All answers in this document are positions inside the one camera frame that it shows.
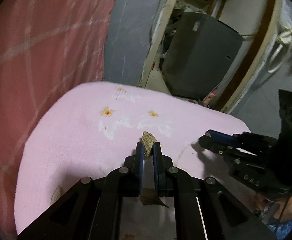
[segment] pink surface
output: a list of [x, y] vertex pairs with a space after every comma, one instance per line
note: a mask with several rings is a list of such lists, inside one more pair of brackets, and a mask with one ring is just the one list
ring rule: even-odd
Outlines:
[[[222, 157], [198, 145], [209, 129], [249, 131], [233, 116], [151, 90], [107, 82], [74, 88], [51, 107], [26, 142], [15, 198], [17, 232], [50, 206], [58, 185], [66, 191], [81, 177], [97, 179], [122, 166], [143, 131], [156, 137], [175, 166], [198, 178], [213, 175], [248, 205], [250, 191], [227, 174]], [[174, 205], [165, 201], [169, 209], [125, 199], [121, 239], [176, 237]]]
[[4, 0], [0, 5], [0, 226], [16, 235], [24, 143], [69, 89], [103, 75], [114, 0]]

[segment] metal bolt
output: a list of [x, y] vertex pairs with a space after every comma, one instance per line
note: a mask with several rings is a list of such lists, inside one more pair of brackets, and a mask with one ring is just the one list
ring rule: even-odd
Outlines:
[[214, 178], [212, 178], [212, 177], [208, 177], [206, 179], [206, 183], [210, 184], [210, 185], [214, 185], [216, 183], [216, 180]]
[[80, 182], [83, 183], [83, 184], [88, 184], [90, 183], [90, 177], [83, 177], [80, 179]]
[[120, 167], [120, 168], [119, 168], [119, 172], [120, 172], [120, 173], [125, 174], [125, 173], [127, 173], [128, 171], [129, 171], [129, 169], [128, 169], [127, 167]]
[[168, 168], [168, 171], [169, 171], [170, 173], [175, 174], [175, 173], [178, 172], [178, 168], [176, 168], [176, 167], [170, 167], [170, 168]]

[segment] person's hand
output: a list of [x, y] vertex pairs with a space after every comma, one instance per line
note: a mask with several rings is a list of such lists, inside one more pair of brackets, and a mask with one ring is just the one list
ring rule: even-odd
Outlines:
[[[277, 201], [277, 203], [280, 204], [280, 207], [274, 214], [275, 219], [279, 219], [279, 216], [283, 210], [283, 207], [285, 205], [286, 198], [282, 198], [281, 200]], [[263, 210], [267, 205], [269, 204], [269, 201], [262, 195], [256, 194], [254, 199], [254, 205], [256, 210]], [[287, 206], [284, 210], [283, 216], [280, 220], [281, 223], [291, 220], [292, 219], [292, 197], [289, 199]]]

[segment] yellow flower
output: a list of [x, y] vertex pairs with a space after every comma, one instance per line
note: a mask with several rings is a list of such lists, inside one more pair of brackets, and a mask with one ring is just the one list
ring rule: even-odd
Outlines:
[[156, 114], [154, 111], [150, 111], [150, 112], [148, 112], [148, 114], [149, 114], [150, 116], [152, 116], [152, 117], [157, 117], [157, 116], [159, 116], [159, 115]]
[[116, 110], [109, 109], [108, 107], [105, 107], [104, 110], [100, 111], [100, 113], [101, 113], [101, 115], [111, 116], [114, 111], [116, 111]]

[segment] sticker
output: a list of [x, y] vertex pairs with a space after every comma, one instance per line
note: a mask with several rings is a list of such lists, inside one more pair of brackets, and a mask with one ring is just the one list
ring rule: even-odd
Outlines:
[[196, 32], [198, 30], [198, 27], [200, 25], [200, 21], [196, 21], [193, 27], [193, 31]]

